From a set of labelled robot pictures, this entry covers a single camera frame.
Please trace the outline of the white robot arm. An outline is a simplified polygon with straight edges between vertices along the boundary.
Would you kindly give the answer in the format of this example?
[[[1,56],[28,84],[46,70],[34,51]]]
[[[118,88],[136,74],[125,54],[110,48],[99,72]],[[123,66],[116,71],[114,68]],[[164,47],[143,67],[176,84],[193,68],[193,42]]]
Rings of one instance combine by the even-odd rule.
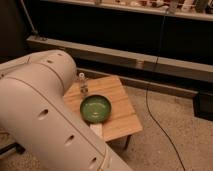
[[[62,50],[0,64],[0,125],[50,171],[133,171],[66,106],[75,79]]]

